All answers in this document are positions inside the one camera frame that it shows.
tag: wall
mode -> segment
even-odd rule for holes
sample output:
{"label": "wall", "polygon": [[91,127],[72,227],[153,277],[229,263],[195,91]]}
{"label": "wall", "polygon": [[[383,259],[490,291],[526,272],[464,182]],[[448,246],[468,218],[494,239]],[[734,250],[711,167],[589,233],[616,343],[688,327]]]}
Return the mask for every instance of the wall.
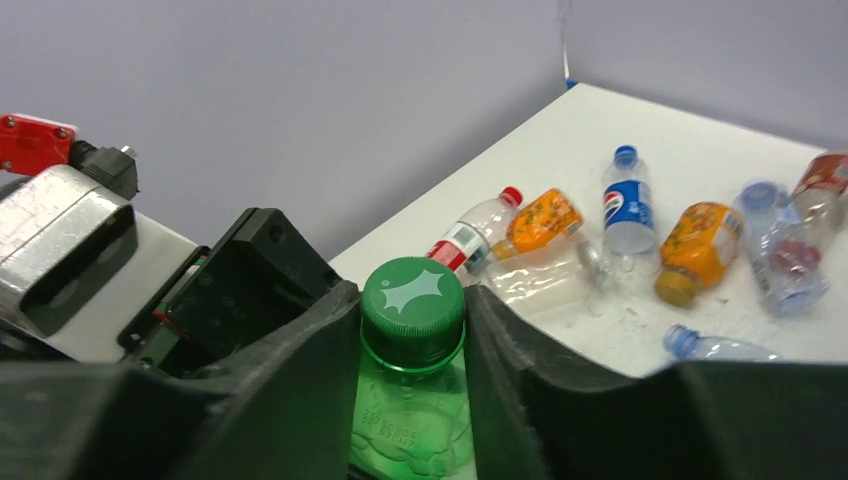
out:
{"label": "wall", "polygon": [[848,2],[568,1],[578,80],[848,148]]}
{"label": "wall", "polygon": [[6,3],[2,109],[132,145],[204,243],[271,206],[330,258],[563,91],[556,0]]}

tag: green bottle cap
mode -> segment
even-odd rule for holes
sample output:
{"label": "green bottle cap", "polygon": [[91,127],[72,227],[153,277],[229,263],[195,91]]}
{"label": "green bottle cap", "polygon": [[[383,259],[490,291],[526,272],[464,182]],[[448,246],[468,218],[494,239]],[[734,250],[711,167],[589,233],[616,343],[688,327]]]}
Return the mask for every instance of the green bottle cap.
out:
{"label": "green bottle cap", "polygon": [[449,362],[465,337],[465,293],[448,267],[422,257],[381,265],[362,291],[362,344],[378,362],[425,372]]}

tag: white table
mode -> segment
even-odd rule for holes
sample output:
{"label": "white table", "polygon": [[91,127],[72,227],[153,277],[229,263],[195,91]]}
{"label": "white table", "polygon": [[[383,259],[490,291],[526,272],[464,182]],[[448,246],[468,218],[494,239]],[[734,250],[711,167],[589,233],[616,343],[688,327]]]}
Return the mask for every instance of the white table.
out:
{"label": "white table", "polygon": [[[648,162],[657,232],[669,233],[689,205],[731,202],[751,178],[794,187],[820,149],[682,111],[579,85],[539,112],[400,213],[332,260],[338,273],[364,284],[380,264],[422,255],[462,213],[515,185],[532,200],[562,189],[583,211],[589,232],[601,230],[600,176],[621,144]],[[703,334],[732,336],[799,361],[848,362],[848,234],[825,255],[831,291],[804,316],[776,319],[759,304],[747,260],[699,296],[692,310],[650,296],[606,295],[527,321],[594,361],[644,376],[671,358],[660,341],[683,323]]]}

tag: orange bottle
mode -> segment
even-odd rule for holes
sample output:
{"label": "orange bottle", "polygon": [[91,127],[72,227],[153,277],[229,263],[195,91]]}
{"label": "orange bottle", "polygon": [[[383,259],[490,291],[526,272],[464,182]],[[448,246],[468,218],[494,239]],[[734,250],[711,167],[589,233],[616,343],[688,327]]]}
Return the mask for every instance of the orange bottle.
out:
{"label": "orange bottle", "polygon": [[509,224],[506,240],[492,247],[498,260],[542,248],[559,234],[573,235],[583,215],[561,191],[552,188],[522,208]]}
{"label": "orange bottle", "polygon": [[687,208],[660,248],[663,271],[654,291],[666,302],[689,307],[702,288],[719,282],[736,258],[742,215],[720,203]]}

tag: bottle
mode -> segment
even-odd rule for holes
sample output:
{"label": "bottle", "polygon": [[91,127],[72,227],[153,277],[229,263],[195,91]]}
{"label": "bottle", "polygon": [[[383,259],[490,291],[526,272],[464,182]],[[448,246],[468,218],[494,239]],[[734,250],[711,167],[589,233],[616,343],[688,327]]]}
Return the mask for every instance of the bottle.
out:
{"label": "bottle", "polygon": [[616,274],[653,276],[659,268],[648,168],[636,149],[616,149],[603,174],[604,250]]}
{"label": "bottle", "polygon": [[724,337],[702,337],[696,330],[675,325],[663,337],[663,347],[678,360],[781,361],[774,352]]}
{"label": "bottle", "polygon": [[526,318],[588,300],[603,286],[607,268],[592,243],[562,238],[489,264],[481,276],[483,285]]}
{"label": "bottle", "polygon": [[397,258],[362,292],[351,462],[380,479],[444,478],[474,458],[465,297],[445,265]]}
{"label": "bottle", "polygon": [[560,190],[552,188],[522,208],[510,222],[506,238],[492,253],[504,260],[542,248],[557,237],[570,237],[583,225],[583,215]]}
{"label": "bottle", "polygon": [[810,162],[792,193],[810,242],[820,251],[831,244],[845,221],[845,206],[839,197],[846,187],[848,153],[828,152]]}
{"label": "bottle", "polygon": [[702,288],[716,285],[739,251],[744,220],[732,208],[714,202],[687,208],[660,253],[663,269],[654,292],[678,307],[691,307]]}
{"label": "bottle", "polygon": [[734,201],[745,218],[745,250],[766,306],[777,315],[798,312],[828,290],[821,254],[806,235],[787,190],[773,182],[748,184]]}
{"label": "bottle", "polygon": [[454,272],[464,266],[466,273],[479,273],[491,246],[506,236],[521,201],[517,188],[506,187],[498,198],[486,200],[465,212],[426,256]]}

